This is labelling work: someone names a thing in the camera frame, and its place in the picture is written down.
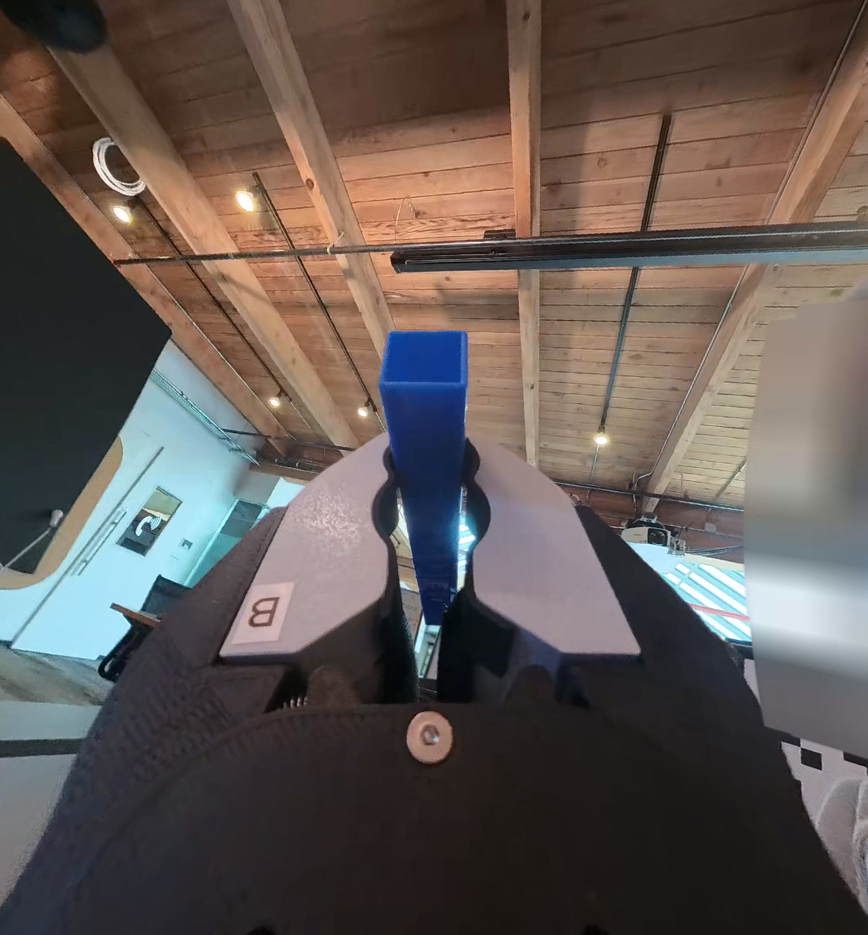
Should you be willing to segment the black office chair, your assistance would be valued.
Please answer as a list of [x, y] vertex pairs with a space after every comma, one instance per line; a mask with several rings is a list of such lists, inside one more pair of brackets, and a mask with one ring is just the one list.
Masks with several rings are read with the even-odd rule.
[[116, 683], [128, 665], [132, 655], [144, 643], [153, 631], [153, 625], [131, 622], [128, 631], [115, 646], [104, 656], [97, 666], [97, 673], [103, 680]]

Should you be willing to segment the white ceiling projector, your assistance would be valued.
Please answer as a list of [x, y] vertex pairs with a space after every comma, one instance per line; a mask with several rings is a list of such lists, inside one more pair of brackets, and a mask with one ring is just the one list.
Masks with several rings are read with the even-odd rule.
[[674, 548], [676, 537], [662, 521], [653, 515], [630, 519], [621, 530], [621, 537], [629, 544], [644, 544], [667, 549]]

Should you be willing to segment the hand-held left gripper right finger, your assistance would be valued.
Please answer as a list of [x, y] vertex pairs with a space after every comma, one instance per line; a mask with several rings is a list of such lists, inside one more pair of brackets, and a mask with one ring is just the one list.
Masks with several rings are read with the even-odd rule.
[[440, 637], [439, 700], [570, 700], [582, 666], [642, 660], [578, 509], [535, 468], [468, 441], [474, 544]]

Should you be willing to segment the glass skylight roof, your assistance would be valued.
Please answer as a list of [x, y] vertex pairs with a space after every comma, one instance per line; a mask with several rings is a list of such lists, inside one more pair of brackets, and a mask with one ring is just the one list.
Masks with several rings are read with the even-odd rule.
[[717, 636], [730, 643], [752, 643], [742, 564], [685, 555], [660, 575]]

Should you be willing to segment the framed wall picture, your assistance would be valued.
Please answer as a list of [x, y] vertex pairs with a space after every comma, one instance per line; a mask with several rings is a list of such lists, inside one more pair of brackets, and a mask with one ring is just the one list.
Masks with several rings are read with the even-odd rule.
[[146, 556], [182, 505], [180, 497], [155, 487], [124, 529], [117, 545], [136, 555]]

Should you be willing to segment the black ceiling track rail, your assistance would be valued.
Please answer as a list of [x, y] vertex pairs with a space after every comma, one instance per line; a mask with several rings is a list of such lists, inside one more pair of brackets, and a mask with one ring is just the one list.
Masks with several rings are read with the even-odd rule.
[[782, 224], [404, 245], [400, 274], [868, 262], [868, 223]]

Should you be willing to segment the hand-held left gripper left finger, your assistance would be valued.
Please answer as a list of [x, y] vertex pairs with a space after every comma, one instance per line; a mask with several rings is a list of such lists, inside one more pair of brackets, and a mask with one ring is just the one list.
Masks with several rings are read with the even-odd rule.
[[415, 702], [396, 524], [389, 438], [377, 437], [286, 508], [219, 661], [279, 667], [280, 702]]

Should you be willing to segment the blue square plastic tube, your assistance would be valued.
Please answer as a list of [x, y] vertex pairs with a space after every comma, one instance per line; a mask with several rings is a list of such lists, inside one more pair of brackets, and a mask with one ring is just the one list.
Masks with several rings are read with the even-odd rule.
[[393, 331], [379, 390], [427, 626], [457, 591], [469, 385], [464, 331]]

